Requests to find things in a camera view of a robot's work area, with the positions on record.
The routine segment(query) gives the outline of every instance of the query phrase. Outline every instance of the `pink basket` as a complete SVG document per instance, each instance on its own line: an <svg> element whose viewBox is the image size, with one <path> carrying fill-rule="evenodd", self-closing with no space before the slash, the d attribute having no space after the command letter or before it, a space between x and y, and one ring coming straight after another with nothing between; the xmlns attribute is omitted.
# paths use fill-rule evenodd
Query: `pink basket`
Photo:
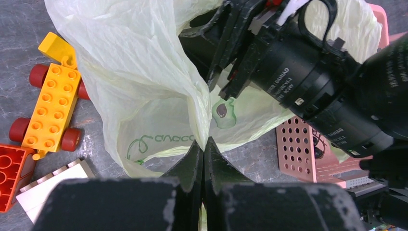
<svg viewBox="0 0 408 231"><path fill-rule="evenodd" d="M390 43L387 17L382 7L372 4L370 6L377 21L383 25L379 45L379 48L383 49ZM326 138L297 116L279 125L276 128L276 136L279 169L284 174L302 181L335 183L342 188L372 182L368 173L360 169L360 159L348 158L339 163ZM317 143L316 155L313 142Z"/></svg>

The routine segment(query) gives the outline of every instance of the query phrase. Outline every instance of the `white plastic bag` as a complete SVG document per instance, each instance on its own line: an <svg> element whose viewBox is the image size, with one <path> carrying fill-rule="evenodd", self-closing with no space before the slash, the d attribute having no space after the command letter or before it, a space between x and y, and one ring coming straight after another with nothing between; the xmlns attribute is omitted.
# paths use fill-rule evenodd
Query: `white plastic bag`
<svg viewBox="0 0 408 231"><path fill-rule="evenodd" d="M328 39L346 41L344 48L360 63L377 52L382 25L364 0L337 0L337 17ZM306 27L319 39L326 31L329 13L321 1L312 1L306 10Z"/></svg>
<svg viewBox="0 0 408 231"><path fill-rule="evenodd" d="M194 139L204 148L211 135L226 151L292 116L251 86L238 99L221 100L220 88L209 93L184 54L178 34L221 0L45 3L56 29L76 50L78 69L102 117L105 148L131 177L159 176L140 163L184 154ZM371 34L371 28L360 33Z"/></svg>

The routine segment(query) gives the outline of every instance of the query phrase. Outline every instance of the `red wheel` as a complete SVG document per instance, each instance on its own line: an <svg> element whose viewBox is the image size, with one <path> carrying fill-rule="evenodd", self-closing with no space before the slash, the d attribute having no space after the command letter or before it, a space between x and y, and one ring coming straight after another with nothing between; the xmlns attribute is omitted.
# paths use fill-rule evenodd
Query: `red wheel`
<svg viewBox="0 0 408 231"><path fill-rule="evenodd" d="M84 82L81 80L78 86L78 97L83 100L90 100Z"/></svg>
<svg viewBox="0 0 408 231"><path fill-rule="evenodd" d="M18 118L14 121L9 131L9 138L15 142L23 142L30 123L30 118Z"/></svg>
<svg viewBox="0 0 408 231"><path fill-rule="evenodd" d="M42 84L44 83L45 76L47 76L47 72L48 66L42 64L35 65L33 69L31 69L30 77L28 78L30 84L34 87L41 88Z"/></svg>
<svg viewBox="0 0 408 231"><path fill-rule="evenodd" d="M61 149L69 152L75 151L75 149L78 147L80 136L81 130L76 128L67 128L61 141Z"/></svg>

